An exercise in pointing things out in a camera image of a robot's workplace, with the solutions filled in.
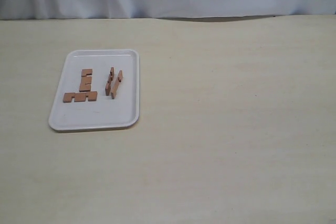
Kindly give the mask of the wooden notched bar three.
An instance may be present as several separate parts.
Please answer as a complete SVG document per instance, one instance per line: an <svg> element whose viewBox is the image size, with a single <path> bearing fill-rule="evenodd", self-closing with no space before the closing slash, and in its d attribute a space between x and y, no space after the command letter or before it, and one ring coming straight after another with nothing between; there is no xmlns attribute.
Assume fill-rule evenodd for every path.
<svg viewBox="0 0 336 224"><path fill-rule="evenodd" d="M111 91L111 98L112 99L116 98L117 90L118 90L118 87L119 87L120 83L122 82L122 80L123 80L123 71L120 70L118 72L116 80L115 80L115 82L114 82L114 84L113 84L113 86L111 87L111 90L110 90Z"/></svg>

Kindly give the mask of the wooden notched bar four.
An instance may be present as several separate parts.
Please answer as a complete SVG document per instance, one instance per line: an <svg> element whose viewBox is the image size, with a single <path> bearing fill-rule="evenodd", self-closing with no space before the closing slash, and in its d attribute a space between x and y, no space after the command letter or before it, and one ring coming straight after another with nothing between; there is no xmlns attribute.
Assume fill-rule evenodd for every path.
<svg viewBox="0 0 336 224"><path fill-rule="evenodd" d="M107 83L106 83L106 86L105 86L105 95L106 96L110 95L113 78L114 78L114 67L111 67L109 75L108 75Z"/></svg>

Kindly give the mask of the wooden notched bar two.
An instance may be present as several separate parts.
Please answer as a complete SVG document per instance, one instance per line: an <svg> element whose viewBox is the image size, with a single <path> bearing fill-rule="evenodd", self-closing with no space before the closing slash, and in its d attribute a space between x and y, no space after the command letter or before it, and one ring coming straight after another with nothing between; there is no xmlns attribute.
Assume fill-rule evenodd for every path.
<svg viewBox="0 0 336 224"><path fill-rule="evenodd" d="M96 101L98 96L97 91L82 92L82 93L65 93L63 97L63 103L73 102L85 102L85 101Z"/></svg>

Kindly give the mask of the wooden notched bar one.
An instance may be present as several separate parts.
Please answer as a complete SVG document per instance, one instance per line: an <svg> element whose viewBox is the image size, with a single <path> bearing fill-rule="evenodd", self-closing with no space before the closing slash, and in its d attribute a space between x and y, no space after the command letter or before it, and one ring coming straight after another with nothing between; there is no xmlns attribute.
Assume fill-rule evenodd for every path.
<svg viewBox="0 0 336 224"><path fill-rule="evenodd" d="M92 84L92 69L82 69L79 92L90 92Z"/></svg>

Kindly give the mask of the white rectangular plastic tray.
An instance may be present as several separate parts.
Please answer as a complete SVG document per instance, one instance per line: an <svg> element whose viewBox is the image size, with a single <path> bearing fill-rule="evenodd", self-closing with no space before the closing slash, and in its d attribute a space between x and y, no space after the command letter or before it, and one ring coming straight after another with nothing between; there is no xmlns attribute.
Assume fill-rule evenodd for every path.
<svg viewBox="0 0 336 224"><path fill-rule="evenodd" d="M115 98L105 93L110 69L123 73ZM64 103L65 93L79 92L81 72L92 69L96 101ZM49 116L55 131L119 129L134 125L140 115L140 56L132 49L75 50L65 60Z"/></svg>

